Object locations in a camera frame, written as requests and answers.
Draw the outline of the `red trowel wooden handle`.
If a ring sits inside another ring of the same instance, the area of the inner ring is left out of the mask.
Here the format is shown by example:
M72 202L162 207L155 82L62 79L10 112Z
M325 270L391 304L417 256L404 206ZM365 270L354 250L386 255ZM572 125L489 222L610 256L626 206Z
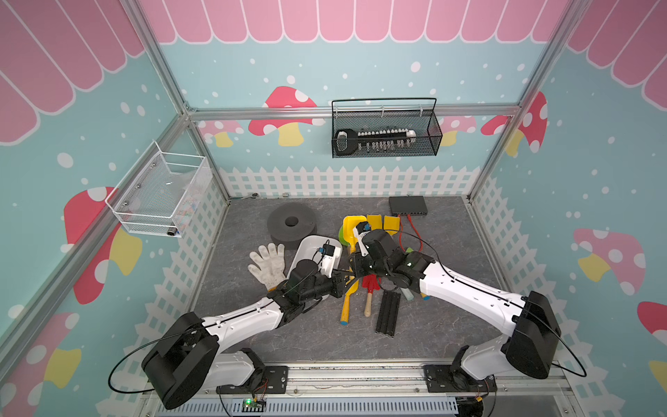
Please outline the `red trowel wooden handle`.
M367 291L364 316L370 317L372 314L373 293L380 289L377 276L365 276L362 281L362 287Z

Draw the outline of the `yellow plastic shovel blue cap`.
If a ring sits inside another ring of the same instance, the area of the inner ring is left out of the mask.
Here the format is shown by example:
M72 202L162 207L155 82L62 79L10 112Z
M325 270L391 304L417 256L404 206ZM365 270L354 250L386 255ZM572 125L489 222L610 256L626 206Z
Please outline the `yellow plastic shovel blue cap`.
M371 230L383 229L382 215L367 215L367 221Z

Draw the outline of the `light blue plastic shovel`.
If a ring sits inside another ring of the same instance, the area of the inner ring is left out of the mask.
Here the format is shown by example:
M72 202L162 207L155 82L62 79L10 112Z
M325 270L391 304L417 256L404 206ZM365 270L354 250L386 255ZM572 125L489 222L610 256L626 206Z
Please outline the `light blue plastic shovel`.
M408 302L414 299L413 292L409 288L402 288L401 293L404 295Z

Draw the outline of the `green plastic shovel yellow handle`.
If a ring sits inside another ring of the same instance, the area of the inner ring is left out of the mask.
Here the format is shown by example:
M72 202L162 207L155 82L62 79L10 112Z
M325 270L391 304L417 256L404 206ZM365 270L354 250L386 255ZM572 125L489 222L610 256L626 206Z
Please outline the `green plastic shovel yellow handle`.
M426 254L423 254L423 253L420 253L420 260L423 263L423 268L422 268L423 273L425 273L426 268L434 262L434 259L432 257L430 257L430 255L426 255ZM426 293L424 293L423 291L420 292L420 295L421 295L423 300L428 300L430 298L430 296L427 295Z

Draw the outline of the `bright green trowel wooden handle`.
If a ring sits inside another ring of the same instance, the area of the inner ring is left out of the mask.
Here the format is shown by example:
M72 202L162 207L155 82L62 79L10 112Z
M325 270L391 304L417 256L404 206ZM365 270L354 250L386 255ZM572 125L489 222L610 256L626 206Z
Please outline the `bright green trowel wooden handle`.
M348 242L346 241L346 239L344 238L343 227L341 227L341 228L339 229L338 240L339 240L339 242L340 242L341 245L343 245L343 246L345 246L345 247L349 246L349 243L348 243Z

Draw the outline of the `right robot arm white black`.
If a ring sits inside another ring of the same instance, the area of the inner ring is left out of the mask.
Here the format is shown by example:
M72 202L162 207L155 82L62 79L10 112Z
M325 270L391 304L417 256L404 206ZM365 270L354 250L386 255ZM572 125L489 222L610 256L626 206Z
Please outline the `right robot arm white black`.
M489 342L462 347L454 372L476 381L512 370L538 380L548 377L561 331L544 295L533 291L522 296L487 286L429 255L402 250L382 229L354 231L347 240L357 247L351 260L356 276L387 278L398 288L449 302L500 332Z

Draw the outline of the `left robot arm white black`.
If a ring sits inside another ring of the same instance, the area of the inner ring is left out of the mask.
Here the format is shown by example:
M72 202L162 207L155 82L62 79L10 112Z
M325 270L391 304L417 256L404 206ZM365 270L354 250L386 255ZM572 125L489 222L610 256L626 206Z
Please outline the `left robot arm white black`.
M142 370L166 409L178 408L207 389L254 389L264 363L252 349L232 354L226 350L287 325L327 296L343 297L349 276L338 269L325 275L318 262L301 260L288 279L246 308L205 318L190 312L178 318L144 357Z

